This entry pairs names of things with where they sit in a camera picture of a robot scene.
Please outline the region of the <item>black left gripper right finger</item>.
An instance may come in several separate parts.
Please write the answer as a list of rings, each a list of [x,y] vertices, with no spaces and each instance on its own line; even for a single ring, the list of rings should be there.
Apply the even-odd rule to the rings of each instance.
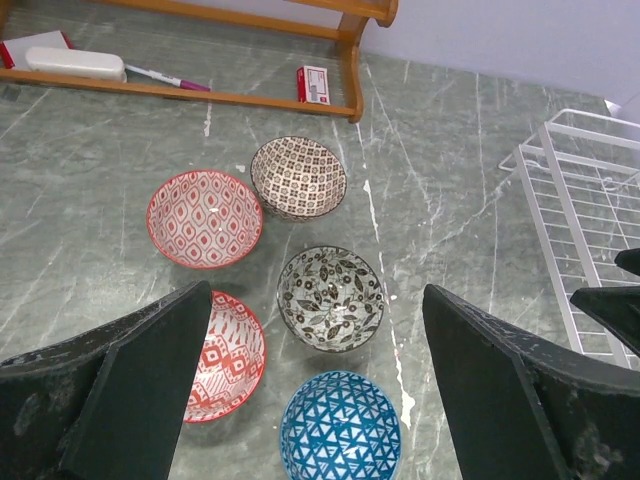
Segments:
[[[445,288],[422,313],[465,479],[636,479],[639,374],[496,318]]]

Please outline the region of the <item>black leaf pattern bowl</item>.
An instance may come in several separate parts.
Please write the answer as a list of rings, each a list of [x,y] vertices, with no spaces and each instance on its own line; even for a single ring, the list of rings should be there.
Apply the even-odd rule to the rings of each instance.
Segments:
[[[371,340],[385,310],[374,270],[354,252],[332,245],[291,258],[279,276],[276,298],[291,333],[327,353],[348,352]]]

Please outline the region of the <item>blue triangle pattern bowl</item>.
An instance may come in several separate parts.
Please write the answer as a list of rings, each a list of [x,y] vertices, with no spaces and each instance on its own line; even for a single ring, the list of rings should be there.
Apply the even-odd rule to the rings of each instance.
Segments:
[[[394,479],[402,455],[400,420],[368,378],[323,372],[291,397],[279,446],[290,479]]]

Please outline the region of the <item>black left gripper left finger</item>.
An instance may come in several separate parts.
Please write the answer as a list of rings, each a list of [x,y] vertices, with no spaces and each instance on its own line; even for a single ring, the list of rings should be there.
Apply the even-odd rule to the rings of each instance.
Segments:
[[[167,478],[211,309],[193,282],[2,361],[2,478]]]

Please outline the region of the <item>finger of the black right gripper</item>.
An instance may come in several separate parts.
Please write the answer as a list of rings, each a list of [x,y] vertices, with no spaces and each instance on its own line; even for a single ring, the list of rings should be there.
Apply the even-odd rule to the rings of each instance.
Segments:
[[[573,293],[570,302],[639,355],[638,286],[581,288]]]
[[[619,268],[634,274],[636,276],[640,275],[640,249],[627,249],[620,251],[615,259],[614,263]]]

